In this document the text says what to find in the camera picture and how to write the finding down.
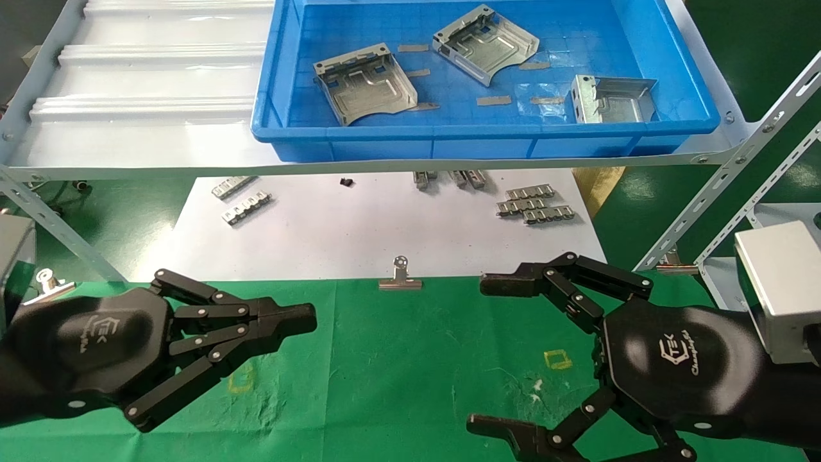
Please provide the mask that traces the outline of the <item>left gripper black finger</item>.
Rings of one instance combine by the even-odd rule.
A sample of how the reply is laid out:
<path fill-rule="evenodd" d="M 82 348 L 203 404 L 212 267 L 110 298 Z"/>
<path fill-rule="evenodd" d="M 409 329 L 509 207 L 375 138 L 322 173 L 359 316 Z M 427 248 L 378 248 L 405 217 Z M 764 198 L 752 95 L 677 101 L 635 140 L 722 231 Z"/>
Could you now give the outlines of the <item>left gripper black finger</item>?
<path fill-rule="evenodd" d="M 313 324 L 240 324 L 173 341 L 173 373 L 123 407 L 140 432 L 151 432 L 237 371 L 246 361 L 278 351 L 284 339 L 314 331 Z"/>
<path fill-rule="evenodd" d="M 153 292 L 182 302 L 174 311 L 182 329 L 222 329 L 254 322 L 273 329 L 286 321 L 314 329 L 317 324 L 313 304 L 281 306 L 270 296 L 242 299 L 168 269 L 153 276 Z"/>

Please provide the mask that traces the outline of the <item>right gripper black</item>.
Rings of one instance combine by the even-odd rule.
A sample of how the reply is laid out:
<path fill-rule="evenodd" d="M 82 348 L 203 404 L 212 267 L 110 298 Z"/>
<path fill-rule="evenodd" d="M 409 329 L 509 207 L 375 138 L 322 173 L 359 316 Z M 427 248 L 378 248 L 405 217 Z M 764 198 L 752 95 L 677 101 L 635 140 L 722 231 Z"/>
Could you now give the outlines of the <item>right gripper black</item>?
<path fill-rule="evenodd" d="M 605 316 L 582 287 L 627 304 Z M 750 316 L 628 302 L 648 300 L 652 289 L 647 278 L 574 252 L 523 262 L 511 274 L 481 275 L 485 296 L 544 296 L 584 333 L 602 329 L 605 379 L 617 392 L 600 387 L 555 428 L 472 413 L 468 432 L 506 441 L 517 461 L 586 460 L 575 442 L 610 410 L 623 411 L 657 443 L 616 461 L 695 461 L 695 449 L 675 429 L 741 438 L 756 375 L 769 363 Z"/>

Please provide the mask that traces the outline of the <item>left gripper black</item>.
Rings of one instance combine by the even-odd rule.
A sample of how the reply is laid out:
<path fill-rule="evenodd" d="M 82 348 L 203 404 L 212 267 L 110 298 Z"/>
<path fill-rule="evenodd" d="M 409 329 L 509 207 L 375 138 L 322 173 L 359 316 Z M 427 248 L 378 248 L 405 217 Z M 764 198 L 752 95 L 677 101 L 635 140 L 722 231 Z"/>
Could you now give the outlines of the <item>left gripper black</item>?
<path fill-rule="evenodd" d="M 173 373 L 171 304 L 136 287 L 21 307 L 2 336 L 3 427 L 124 406 Z"/>

